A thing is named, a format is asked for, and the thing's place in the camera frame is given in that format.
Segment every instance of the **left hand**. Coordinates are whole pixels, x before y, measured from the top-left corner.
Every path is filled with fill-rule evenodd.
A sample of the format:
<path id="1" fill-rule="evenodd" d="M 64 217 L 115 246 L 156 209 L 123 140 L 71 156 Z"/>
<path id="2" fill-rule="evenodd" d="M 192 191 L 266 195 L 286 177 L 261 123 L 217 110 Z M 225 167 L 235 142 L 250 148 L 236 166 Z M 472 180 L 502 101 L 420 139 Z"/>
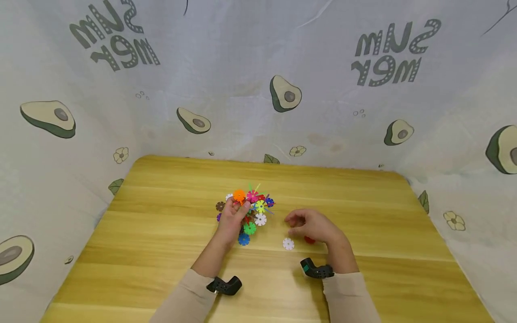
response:
<path id="1" fill-rule="evenodd" d="M 228 249 L 230 249 L 237 240 L 242 220 L 251 206 L 248 201 L 246 201 L 242 206 L 240 203 L 235 204 L 235 202 L 237 201 L 233 197 L 230 197 L 226 201 L 226 205 L 221 212 L 219 226 L 217 227 L 217 231 L 213 237 L 215 241 L 224 244 Z"/>

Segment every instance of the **blue snowflake piece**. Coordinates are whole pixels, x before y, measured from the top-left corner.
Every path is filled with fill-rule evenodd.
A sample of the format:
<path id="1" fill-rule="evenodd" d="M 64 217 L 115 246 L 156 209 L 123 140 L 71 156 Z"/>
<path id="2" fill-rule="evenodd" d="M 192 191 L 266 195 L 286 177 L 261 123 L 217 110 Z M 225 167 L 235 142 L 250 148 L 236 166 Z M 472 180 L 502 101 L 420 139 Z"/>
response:
<path id="1" fill-rule="evenodd" d="M 250 243 L 250 236 L 245 233 L 240 234 L 238 241 L 240 245 L 248 245 L 248 243 Z"/>
<path id="2" fill-rule="evenodd" d="M 275 205 L 275 201 L 271 197 L 268 197 L 266 199 L 266 204 L 267 204 L 267 207 L 273 207 L 273 205 Z"/>

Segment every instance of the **forearm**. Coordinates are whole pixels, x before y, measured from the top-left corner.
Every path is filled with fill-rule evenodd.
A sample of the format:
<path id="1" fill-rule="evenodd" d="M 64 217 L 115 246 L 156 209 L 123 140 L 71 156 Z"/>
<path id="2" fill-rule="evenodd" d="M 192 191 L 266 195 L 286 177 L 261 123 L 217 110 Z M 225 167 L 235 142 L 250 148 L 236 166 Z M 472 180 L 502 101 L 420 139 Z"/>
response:
<path id="1" fill-rule="evenodd" d="M 221 271 L 224 257 L 229 248 L 221 241 L 219 236 L 214 235 L 192 265 L 192 270 L 201 276 L 215 278 Z"/>
<path id="2" fill-rule="evenodd" d="M 327 263 L 332 266 L 335 273 L 348 274 L 359 272 L 352 246 L 344 235 L 328 242 L 327 249 Z"/>
<path id="3" fill-rule="evenodd" d="M 331 323 L 381 321 L 348 239 L 343 235 L 327 244 L 327 263 L 336 273 L 323 280 Z"/>
<path id="4" fill-rule="evenodd" d="M 381 323 L 360 272 L 323 279 L 331 323 Z"/>
<path id="5" fill-rule="evenodd" d="M 206 289 L 206 286 L 219 274 L 226 253 L 225 244 L 216 236 L 212 237 L 150 322 L 204 322 L 216 299 L 216 294 Z"/>
<path id="6" fill-rule="evenodd" d="M 206 289 L 212 281 L 189 269 L 149 322 L 203 323 L 216 299 L 216 294 Z"/>

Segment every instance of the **beige sleeve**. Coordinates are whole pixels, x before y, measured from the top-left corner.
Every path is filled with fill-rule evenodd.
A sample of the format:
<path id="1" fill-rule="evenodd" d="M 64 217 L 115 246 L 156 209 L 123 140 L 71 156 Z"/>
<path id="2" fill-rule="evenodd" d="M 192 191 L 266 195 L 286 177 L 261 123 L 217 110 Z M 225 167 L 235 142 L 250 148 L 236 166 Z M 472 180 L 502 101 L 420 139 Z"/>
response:
<path id="1" fill-rule="evenodd" d="M 189 269 L 149 322 L 203 323 L 216 299 L 216 294 L 206 289 L 213 280 Z"/>
<path id="2" fill-rule="evenodd" d="M 360 272 L 323 279 L 331 323 L 380 323 Z"/>

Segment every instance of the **black wrist device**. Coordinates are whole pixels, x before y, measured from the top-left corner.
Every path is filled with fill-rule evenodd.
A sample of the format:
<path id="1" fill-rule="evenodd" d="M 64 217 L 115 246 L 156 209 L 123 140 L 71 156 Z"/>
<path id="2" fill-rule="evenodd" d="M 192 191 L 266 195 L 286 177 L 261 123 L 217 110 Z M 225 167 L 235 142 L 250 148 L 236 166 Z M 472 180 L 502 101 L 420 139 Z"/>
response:
<path id="1" fill-rule="evenodd" d="M 304 273 L 312 278 L 323 279 L 334 276 L 334 271 L 330 265 L 316 267 L 311 258 L 300 261 Z"/>
<path id="2" fill-rule="evenodd" d="M 225 295 L 235 295 L 242 287 L 242 282 L 239 277 L 233 276 L 229 282 L 225 282 L 219 277 L 215 277 L 214 281 L 206 285 L 206 289 L 212 293 L 218 292 Z"/>

